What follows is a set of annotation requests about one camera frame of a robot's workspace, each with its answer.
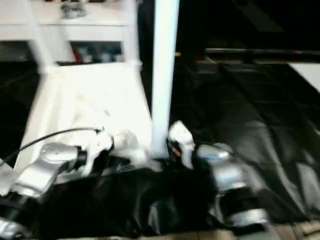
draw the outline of floor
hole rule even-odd
[[[314,230],[320,230],[319,223],[304,223],[301,224],[299,230],[293,231],[289,225],[281,225],[274,227],[281,240],[319,240],[320,234],[311,234],[304,236],[304,233],[311,233]],[[139,240],[235,240],[236,237],[231,232],[226,230],[203,231],[203,232],[188,232],[180,234],[172,234],[155,237],[141,237]],[[79,240],[129,240],[124,237],[106,237],[106,238],[79,238]]]

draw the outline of white cabinet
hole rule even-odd
[[[62,18],[60,7],[60,3],[44,0],[1,0],[0,41],[41,41],[35,53],[48,52],[53,62],[75,60],[73,41],[120,42],[125,61],[138,62],[135,0],[87,3],[86,16],[75,19]],[[35,25],[40,34],[32,31]]]

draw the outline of shelf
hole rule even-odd
[[[0,0],[0,25],[26,25],[28,23],[23,1],[26,0]],[[86,16],[75,19],[62,18],[61,3],[43,0],[27,1],[31,2],[35,17],[41,25],[126,25],[126,13],[122,8],[122,0],[87,3],[85,5]]]
[[[0,0],[0,25],[28,23],[23,0]]]
[[[63,19],[61,3],[32,0],[33,12],[42,25],[125,25],[125,12],[122,1],[105,3],[87,3],[86,16],[74,19]]]

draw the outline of white panel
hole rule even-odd
[[[71,128],[79,117],[88,114],[86,106],[89,106],[90,111],[104,110],[119,126],[135,133],[141,147],[150,148],[152,122],[140,72],[134,65],[102,63],[53,69],[55,71],[43,75],[37,89],[23,145],[49,133]],[[47,141],[58,139],[52,137]],[[20,172],[34,161],[45,143],[40,142],[22,151],[14,169]]]
[[[66,25],[63,30],[68,41],[122,41],[123,27]]]
[[[0,25],[22,25],[28,23],[23,1],[24,0],[0,0]]]
[[[290,66],[320,92],[320,64],[294,63]]]
[[[25,41],[31,38],[31,31],[26,25],[0,24],[0,41]]]

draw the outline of black plastic sheet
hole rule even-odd
[[[176,120],[199,144],[233,148],[271,222],[320,220],[320,95],[288,65],[176,69]],[[137,238],[221,228],[208,174],[137,169],[58,185],[36,236]]]

